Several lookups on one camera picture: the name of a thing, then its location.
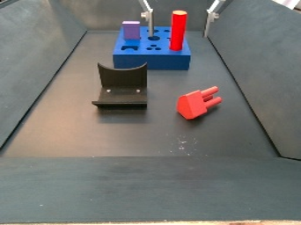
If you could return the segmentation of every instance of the black bracket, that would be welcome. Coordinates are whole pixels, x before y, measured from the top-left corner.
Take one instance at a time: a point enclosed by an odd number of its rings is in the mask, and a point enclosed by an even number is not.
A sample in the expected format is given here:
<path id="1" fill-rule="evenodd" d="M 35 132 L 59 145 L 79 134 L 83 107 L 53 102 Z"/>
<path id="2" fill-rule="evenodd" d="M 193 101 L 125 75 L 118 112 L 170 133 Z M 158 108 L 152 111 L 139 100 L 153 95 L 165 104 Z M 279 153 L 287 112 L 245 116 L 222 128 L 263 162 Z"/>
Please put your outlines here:
<path id="1" fill-rule="evenodd" d="M 131 69 L 113 69 L 98 63 L 102 90 L 98 107 L 148 106 L 148 63 Z"/>

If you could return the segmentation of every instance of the blue foam block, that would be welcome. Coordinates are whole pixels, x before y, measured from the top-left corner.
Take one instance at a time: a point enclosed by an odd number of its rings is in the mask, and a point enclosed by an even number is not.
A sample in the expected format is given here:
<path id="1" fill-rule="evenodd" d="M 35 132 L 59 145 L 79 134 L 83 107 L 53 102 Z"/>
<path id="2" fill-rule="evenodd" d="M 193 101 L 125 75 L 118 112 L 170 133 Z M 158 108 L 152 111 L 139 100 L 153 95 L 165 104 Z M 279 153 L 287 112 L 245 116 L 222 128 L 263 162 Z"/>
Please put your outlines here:
<path id="1" fill-rule="evenodd" d="M 139 40 L 126 40 L 121 29 L 113 52 L 114 68 L 129 69 L 148 62 L 148 69 L 189 70 L 190 47 L 186 39 L 182 50 L 172 51 L 169 26 L 157 26 L 153 38 L 149 39 L 148 26 L 141 27 Z"/>

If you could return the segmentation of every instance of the red peg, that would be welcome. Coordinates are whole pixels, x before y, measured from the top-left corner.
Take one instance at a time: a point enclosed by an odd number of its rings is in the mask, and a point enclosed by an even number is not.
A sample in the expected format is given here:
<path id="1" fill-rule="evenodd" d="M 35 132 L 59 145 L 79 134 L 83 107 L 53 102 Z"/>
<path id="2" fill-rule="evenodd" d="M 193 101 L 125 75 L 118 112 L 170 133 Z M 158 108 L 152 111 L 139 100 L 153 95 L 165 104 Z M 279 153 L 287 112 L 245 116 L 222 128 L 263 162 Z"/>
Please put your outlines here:
<path id="1" fill-rule="evenodd" d="M 197 118 L 205 114 L 209 108 L 222 102 L 221 97 L 213 98 L 213 94 L 218 92 L 218 87 L 212 87 L 204 91 L 193 91 L 180 96 L 177 110 L 186 120 Z"/>
<path id="2" fill-rule="evenodd" d="M 184 48 L 184 34 L 186 30 L 188 12 L 174 11 L 172 16 L 170 50 L 181 51 Z"/>

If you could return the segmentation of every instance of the purple block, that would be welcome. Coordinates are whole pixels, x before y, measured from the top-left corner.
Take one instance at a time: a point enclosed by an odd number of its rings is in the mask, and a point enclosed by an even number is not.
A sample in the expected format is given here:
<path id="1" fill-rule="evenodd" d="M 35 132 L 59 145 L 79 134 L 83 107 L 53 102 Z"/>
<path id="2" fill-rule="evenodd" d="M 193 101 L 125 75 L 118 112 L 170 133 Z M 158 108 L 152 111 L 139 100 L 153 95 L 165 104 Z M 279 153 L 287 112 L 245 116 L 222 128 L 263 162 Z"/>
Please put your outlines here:
<path id="1" fill-rule="evenodd" d="M 123 38 L 126 40 L 141 39 L 141 21 L 123 21 Z"/>

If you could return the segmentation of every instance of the red cylinder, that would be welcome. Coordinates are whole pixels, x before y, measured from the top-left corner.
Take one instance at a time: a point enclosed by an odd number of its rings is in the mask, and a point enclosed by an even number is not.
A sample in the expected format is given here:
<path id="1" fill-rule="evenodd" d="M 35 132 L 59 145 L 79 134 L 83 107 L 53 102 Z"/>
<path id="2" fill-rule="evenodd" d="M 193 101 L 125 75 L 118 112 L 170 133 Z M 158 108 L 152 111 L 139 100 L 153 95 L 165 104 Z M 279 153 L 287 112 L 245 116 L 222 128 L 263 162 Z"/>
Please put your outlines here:
<path id="1" fill-rule="evenodd" d="M 170 50 L 181 51 L 184 48 L 184 34 L 186 30 L 188 12 L 174 11 L 172 16 Z"/>

